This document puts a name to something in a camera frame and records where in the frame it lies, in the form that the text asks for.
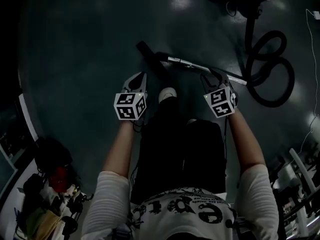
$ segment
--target white t-shirt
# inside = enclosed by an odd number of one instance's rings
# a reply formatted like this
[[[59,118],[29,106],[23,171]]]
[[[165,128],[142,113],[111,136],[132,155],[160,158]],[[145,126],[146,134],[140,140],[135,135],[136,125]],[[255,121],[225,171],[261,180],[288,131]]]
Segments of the white t-shirt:
[[[242,174],[234,209],[211,192],[190,187],[166,191],[130,207],[129,191],[128,179],[110,171],[99,174],[82,227],[82,240],[106,240],[113,236],[166,240],[177,233],[232,240],[237,216],[251,223],[257,239],[278,239],[278,208],[268,170],[261,164]]]

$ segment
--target floor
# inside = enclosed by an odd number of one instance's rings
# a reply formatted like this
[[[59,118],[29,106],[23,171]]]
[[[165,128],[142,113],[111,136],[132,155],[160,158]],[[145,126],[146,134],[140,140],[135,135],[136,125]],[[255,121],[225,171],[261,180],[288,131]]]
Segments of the floor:
[[[306,8],[319,10],[320,0],[266,1],[255,23],[253,43],[271,30],[282,31],[287,37],[283,57],[295,71],[289,100],[281,107],[267,108],[257,103],[245,86],[233,83],[239,94],[238,107],[271,169],[278,165],[278,156],[288,155],[290,147],[300,149],[313,119],[315,65]],[[308,20],[314,53],[320,61],[320,21],[311,15]],[[247,59],[245,27],[246,18],[240,13],[230,17],[208,0],[25,0],[19,28],[19,73],[35,129],[69,149],[82,190],[90,194],[119,126],[113,102],[123,82],[146,71],[146,117],[157,109],[161,86],[136,44],[143,40],[154,52],[240,74],[237,56],[240,54],[244,62]],[[271,41],[269,46],[272,49],[277,44]],[[254,67],[257,70],[262,64],[255,62]],[[215,121],[223,130],[223,119],[215,119],[202,97],[199,71],[165,66],[174,78],[181,112]],[[257,90],[263,97],[275,99],[287,80],[285,70],[277,66]],[[320,129],[318,119],[314,123]],[[320,140],[318,130],[306,143],[312,139]],[[139,155],[139,140],[137,134],[133,166]],[[230,130],[227,151],[227,190],[232,201],[239,165]]]

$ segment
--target black and white marker cube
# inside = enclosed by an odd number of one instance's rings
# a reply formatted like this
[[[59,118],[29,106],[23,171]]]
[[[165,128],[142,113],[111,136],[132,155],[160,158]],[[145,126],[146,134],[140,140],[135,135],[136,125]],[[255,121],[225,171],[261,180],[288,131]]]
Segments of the black and white marker cube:
[[[235,97],[229,86],[204,95],[216,118],[225,117],[235,112]]]
[[[117,93],[113,106],[119,120],[138,120],[147,108],[145,93]]]

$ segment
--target striped sleeve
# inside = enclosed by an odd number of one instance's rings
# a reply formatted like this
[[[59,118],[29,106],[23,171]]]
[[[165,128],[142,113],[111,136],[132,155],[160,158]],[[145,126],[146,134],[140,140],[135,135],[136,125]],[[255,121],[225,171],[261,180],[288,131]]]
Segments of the striped sleeve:
[[[257,239],[278,239],[279,213],[265,165],[255,165],[242,174],[235,208],[253,224]]]
[[[129,182],[112,171],[100,172],[89,211],[82,226],[82,240],[107,236],[126,223],[130,210]]]

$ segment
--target black coiled hose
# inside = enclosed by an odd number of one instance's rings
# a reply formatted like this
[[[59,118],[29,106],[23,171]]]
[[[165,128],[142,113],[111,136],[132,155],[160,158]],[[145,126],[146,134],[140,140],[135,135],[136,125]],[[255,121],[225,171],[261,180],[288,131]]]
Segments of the black coiled hose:
[[[287,59],[280,57],[280,55],[286,49],[287,38],[284,33],[278,30],[273,30],[261,37],[259,41],[252,47],[254,27],[255,17],[248,17],[245,28],[245,49],[249,56],[246,61],[243,77],[247,81],[249,93],[257,102],[269,108],[276,108],[284,104],[289,99],[295,85],[295,72],[293,67]],[[280,47],[274,52],[260,54],[259,51],[262,49],[262,47],[268,41],[274,38],[281,39]],[[252,67],[255,60],[266,61],[266,63],[262,66],[257,74],[252,75]],[[261,85],[269,77],[271,70],[278,64],[282,64],[287,70],[289,77],[288,86],[280,98],[276,100],[266,100],[257,93],[255,87]]]

